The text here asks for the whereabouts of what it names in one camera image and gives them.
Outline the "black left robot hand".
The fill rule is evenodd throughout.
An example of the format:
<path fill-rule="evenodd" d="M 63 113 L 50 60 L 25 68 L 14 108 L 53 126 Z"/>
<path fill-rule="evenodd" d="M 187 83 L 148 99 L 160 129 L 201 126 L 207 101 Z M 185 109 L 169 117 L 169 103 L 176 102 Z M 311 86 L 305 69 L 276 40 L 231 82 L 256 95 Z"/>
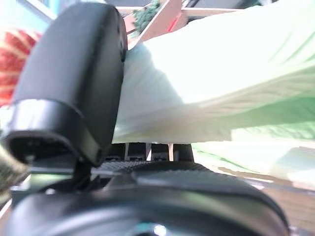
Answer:
<path fill-rule="evenodd" d="M 18 203 L 7 236 L 287 236 L 281 208 L 243 180 L 190 161 L 119 162 L 110 151 L 123 83 L 126 28 L 118 10 L 79 3 L 35 46 L 1 143 L 16 160 L 74 157 L 72 178 Z"/>

